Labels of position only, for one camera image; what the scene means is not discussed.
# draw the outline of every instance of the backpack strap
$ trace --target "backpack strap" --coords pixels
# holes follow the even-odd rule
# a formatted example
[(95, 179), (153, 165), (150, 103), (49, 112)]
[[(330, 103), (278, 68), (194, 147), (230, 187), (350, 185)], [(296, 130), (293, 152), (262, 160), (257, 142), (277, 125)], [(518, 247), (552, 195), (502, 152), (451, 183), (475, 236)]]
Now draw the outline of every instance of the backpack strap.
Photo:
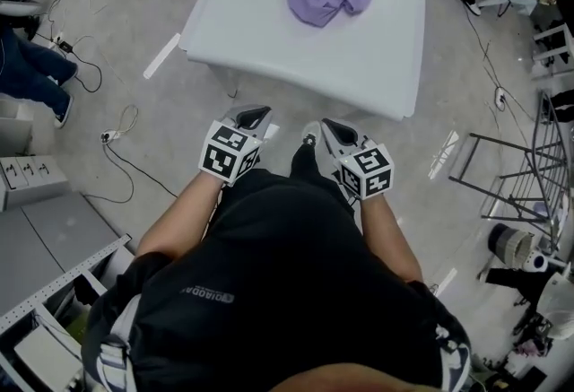
[(111, 332), (100, 344), (96, 369), (108, 392), (137, 392), (134, 369), (129, 358), (129, 334), (142, 295), (136, 295), (117, 318)]

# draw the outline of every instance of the gray floor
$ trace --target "gray floor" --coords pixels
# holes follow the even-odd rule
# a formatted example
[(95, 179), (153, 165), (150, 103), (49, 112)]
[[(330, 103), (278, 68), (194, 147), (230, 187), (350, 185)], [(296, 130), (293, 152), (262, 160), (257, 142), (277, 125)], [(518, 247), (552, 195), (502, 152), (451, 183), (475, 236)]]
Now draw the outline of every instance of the gray floor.
[[(39, 1), (49, 4), (52, 0)], [(70, 83), (76, 102), (70, 121), (61, 131), (53, 130), (49, 112), (38, 107), (32, 148), (54, 153), (83, 193), (115, 199), (129, 195), (126, 176), (105, 159), (98, 139), (101, 131), (117, 126), (119, 113), (130, 103), (140, 109), (137, 125), (113, 148), (175, 192), (197, 173), (198, 155), (212, 120), (233, 103), (257, 102), (273, 107), (274, 122), (281, 130), (275, 144), (264, 153), (263, 164), (283, 174), (288, 172), (306, 122), (355, 111), (292, 85), (247, 74), (241, 76), (238, 97), (232, 100), (204, 65), (188, 62), (178, 48), (150, 80), (144, 79), (144, 69), (174, 33), (181, 32), (195, 1), (62, 0), (54, 11), (55, 34), (63, 30), (70, 42), (82, 35), (93, 36), (83, 39), (77, 51), (85, 60), (101, 65), (104, 82), (95, 94), (86, 93), (79, 83)], [(500, 81), (534, 114), (536, 88), (558, 86), (530, 80), (534, 47), (530, 21), (512, 9), (498, 19), (496, 8), (491, 8), (473, 22), (483, 44), (489, 45)], [(46, 22), (40, 32), (49, 33)], [(81, 66), (81, 77), (89, 86), (97, 81), (93, 70)], [(451, 268), (457, 269), (444, 301), (465, 323), (475, 350), (497, 356), (508, 349), (509, 327), (521, 313), (521, 309), (511, 308), (517, 294), (475, 281), (489, 257), (485, 237), (492, 223), (479, 218), (482, 195), (448, 181), (468, 132), (499, 135), (493, 110), (489, 109), (493, 90), (464, 7), (458, 0), (427, 0), (421, 84), (414, 116), (401, 123), (368, 117), (360, 124), (375, 140), (385, 143), (394, 158), (395, 187), (387, 198), (421, 260), (425, 278), (428, 283), (440, 282)], [(530, 119), (510, 105), (523, 132), (530, 136)], [(508, 112), (497, 115), (502, 138), (521, 143), (512, 116)], [(449, 141), (454, 149), (445, 157)], [(329, 163), (324, 152), (319, 160), (326, 172)], [(444, 166), (437, 171), (441, 163)], [(510, 155), (485, 147), (471, 176), (488, 187), (494, 175), (511, 164)], [(93, 203), (119, 231), (139, 239), (172, 199), (146, 177), (130, 172), (135, 180), (130, 203)]]

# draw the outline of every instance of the white tabletop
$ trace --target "white tabletop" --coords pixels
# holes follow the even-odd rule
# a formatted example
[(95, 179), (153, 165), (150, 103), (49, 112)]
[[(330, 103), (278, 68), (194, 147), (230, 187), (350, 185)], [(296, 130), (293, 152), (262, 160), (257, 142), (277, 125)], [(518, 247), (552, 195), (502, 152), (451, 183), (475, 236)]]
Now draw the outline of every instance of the white tabletop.
[(319, 29), (287, 0), (198, 0), (179, 46), (191, 60), (296, 83), (400, 120), (414, 113), (424, 0), (373, 0)]

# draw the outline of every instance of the power strip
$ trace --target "power strip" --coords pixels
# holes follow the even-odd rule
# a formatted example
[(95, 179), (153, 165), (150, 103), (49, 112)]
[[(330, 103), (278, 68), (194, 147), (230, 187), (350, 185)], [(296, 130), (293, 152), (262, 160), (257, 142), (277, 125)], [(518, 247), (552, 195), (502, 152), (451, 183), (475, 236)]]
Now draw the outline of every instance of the power strip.
[(60, 31), (54, 39), (52, 39), (48, 44), (48, 49), (52, 49), (54, 46), (59, 46), (60, 42), (64, 39), (64, 33)]
[(117, 140), (122, 134), (123, 132), (118, 132), (117, 130), (106, 130), (101, 133), (100, 141), (102, 144), (108, 144), (112, 140)]

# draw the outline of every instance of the metal frame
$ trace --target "metal frame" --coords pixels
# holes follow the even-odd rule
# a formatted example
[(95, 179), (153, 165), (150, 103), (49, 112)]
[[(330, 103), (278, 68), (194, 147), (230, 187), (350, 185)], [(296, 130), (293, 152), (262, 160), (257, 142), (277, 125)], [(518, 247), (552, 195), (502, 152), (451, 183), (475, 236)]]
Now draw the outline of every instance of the metal frame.
[[(72, 352), (77, 353), (77, 344), (75, 341), (70, 339), (65, 339), (62, 335), (59, 335), (56, 331), (56, 327), (61, 327), (59, 323), (52, 317), (49, 311), (43, 306), (44, 301), (46, 301), (50, 296), (58, 292), (59, 290), (63, 289), (66, 285), (68, 285), (71, 281), (73, 281), (78, 275), (83, 274), (88, 278), (90, 283), (94, 283), (94, 281), (98, 282), (97, 279), (90, 273), (90, 268), (97, 265), (102, 259), (108, 257), (112, 253), (114, 253), (118, 248), (124, 246), (129, 242), (132, 238), (126, 234), (115, 240), (107, 247), (100, 250), (98, 253), (92, 255), (82, 263), (80, 263), (75, 268), (71, 269), (65, 274), (60, 275), (56, 280), (46, 285), (44, 288), (39, 290), (38, 292), (34, 293), (30, 296), (26, 301), (22, 302), (10, 312), (7, 312), (0, 318), (0, 335), (8, 330), (12, 325), (14, 325), (18, 320), (26, 317), (32, 311), (36, 311), (42, 318), (44, 318), (47, 322), (47, 329), (51, 335), (55, 335), (56, 338), (60, 342), (64, 342), (68, 348), (72, 349)], [(100, 291), (102, 290), (102, 286), (96, 286), (94, 290), (101, 294)], [(18, 371), (12, 366), (12, 364), (6, 359), (6, 357), (0, 352), (0, 368), (4, 370), (4, 372), (10, 377), (10, 379), (14, 382), (14, 384), (22, 390), (22, 392), (34, 392), (34, 389), (30, 387), (30, 385), (26, 382), (26, 380), (20, 375)]]
[(95, 255), (92, 255), (85, 261), (82, 261), (78, 266), (71, 269), (65, 274), (60, 275), (56, 280), (52, 281), (46, 285), (41, 290), (34, 293), (26, 301), (21, 302), (18, 306), (13, 308), (11, 311), (6, 312), (0, 318), (0, 335), (14, 325), (18, 320), (26, 317), (31, 313), (39, 304), (47, 300), (50, 296), (63, 289), (68, 285), (73, 279), (85, 271), (89, 271), (94, 265), (97, 265), (102, 259), (108, 257), (113, 252), (115, 252), (120, 246), (129, 242), (132, 238), (126, 234), (115, 240), (107, 247), (100, 250)]
[[(548, 109), (547, 114), (544, 113), (545, 103)], [(471, 133), (469, 136), (476, 140), (463, 169), (458, 177), (450, 176), (448, 178), (506, 203), (516, 210), (516, 216), (496, 216), (489, 212), (488, 214), (482, 214), (482, 218), (509, 222), (527, 222), (549, 238), (552, 247), (551, 252), (557, 249), (559, 237), (558, 223), (555, 219), (560, 208), (562, 195), (564, 192), (568, 194), (570, 190), (570, 163), (558, 127), (556, 111), (552, 106), (550, 97), (545, 92), (541, 92), (530, 148), (485, 135)], [(482, 140), (506, 146), (524, 154), (518, 171), (498, 176), (501, 183), (497, 192), (477, 187), (464, 180), (478, 144)], [(505, 196), (503, 194), (505, 182), (512, 179), (514, 179), (514, 185), (510, 193)], [(545, 210), (548, 214), (536, 212), (533, 207), (534, 202), (544, 202)]]

